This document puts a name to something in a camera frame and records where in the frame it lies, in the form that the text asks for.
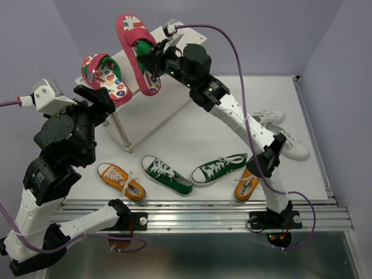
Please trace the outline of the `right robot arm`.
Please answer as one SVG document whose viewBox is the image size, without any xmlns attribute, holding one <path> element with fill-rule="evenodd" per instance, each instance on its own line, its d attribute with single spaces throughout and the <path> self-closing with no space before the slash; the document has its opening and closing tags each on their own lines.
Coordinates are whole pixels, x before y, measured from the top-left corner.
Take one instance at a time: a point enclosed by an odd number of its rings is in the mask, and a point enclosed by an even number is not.
<svg viewBox="0 0 372 279">
<path fill-rule="evenodd" d="M 248 115 L 230 90 L 211 75 L 212 59 L 206 49 L 197 44 L 187 44 L 183 50 L 157 44 L 137 59 L 153 76 L 167 74 L 189 88 L 190 98 L 229 126 L 252 151 L 246 167 L 261 183 L 266 210 L 250 212 L 251 228 L 302 228 L 300 214 L 293 209 L 279 175 L 280 155 L 286 137 L 282 133 L 272 133 Z"/>
</svg>

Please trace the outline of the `pink slipper one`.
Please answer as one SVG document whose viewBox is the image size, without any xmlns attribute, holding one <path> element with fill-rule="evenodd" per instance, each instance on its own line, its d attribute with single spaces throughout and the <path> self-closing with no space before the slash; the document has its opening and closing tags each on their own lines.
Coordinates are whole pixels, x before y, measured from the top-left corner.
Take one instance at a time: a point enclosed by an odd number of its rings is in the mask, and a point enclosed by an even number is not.
<svg viewBox="0 0 372 279">
<path fill-rule="evenodd" d="M 149 54 L 156 45 L 156 40 L 144 23 L 133 14 L 120 15 L 116 20 L 116 31 L 139 90 L 146 96 L 155 96 L 161 89 L 160 78 L 149 72 L 138 61 L 137 56 Z"/>
<path fill-rule="evenodd" d="M 133 97 L 119 64 L 106 53 L 87 56 L 81 65 L 81 75 L 92 89 L 106 88 L 115 106 L 124 105 Z"/>
</svg>

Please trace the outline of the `green sneaker one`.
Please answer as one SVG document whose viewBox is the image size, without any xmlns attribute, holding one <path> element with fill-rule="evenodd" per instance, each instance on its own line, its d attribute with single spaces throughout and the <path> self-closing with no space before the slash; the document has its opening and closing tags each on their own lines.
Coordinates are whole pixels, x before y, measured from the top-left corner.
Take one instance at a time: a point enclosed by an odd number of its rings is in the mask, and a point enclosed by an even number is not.
<svg viewBox="0 0 372 279">
<path fill-rule="evenodd" d="M 192 171 L 191 182 L 197 187 L 212 185 L 229 173 L 244 168 L 247 157 L 247 153 L 238 153 L 226 157 L 221 156 L 216 160 L 204 163 Z"/>
<path fill-rule="evenodd" d="M 176 172 L 163 160 L 152 155 L 145 155 L 141 159 L 141 167 L 145 175 L 153 182 L 177 193 L 188 196 L 193 191 L 192 183 Z"/>
</svg>

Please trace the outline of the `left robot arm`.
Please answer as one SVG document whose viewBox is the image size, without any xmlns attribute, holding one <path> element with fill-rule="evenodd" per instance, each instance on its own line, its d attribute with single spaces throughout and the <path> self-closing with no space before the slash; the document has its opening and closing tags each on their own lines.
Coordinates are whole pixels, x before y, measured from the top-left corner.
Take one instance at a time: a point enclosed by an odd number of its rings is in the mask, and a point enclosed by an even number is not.
<svg viewBox="0 0 372 279">
<path fill-rule="evenodd" d="M 1 239 L 1 255 L 10 257 L 14 276 L 51 267 L 84 238 L 132 241 L 133 236 L 115 237 L 113 233 L 132 234 L 148 226 L 147 213 L 131 211 L 120 199 L 72 221 L 52 221 L 55 210 L 81 178 L 76 168 L 95 162 L 96 126 L 116 110 L 106 88 L 78 85 L 74 92 L 80 100 L 69 100 L 55 112 L 45 113 L 46 122 L 34 136 L 41 152 L 26 170 L 19 212 L 15 219 L 5 214 L 11 231 Z"/>
</svg>

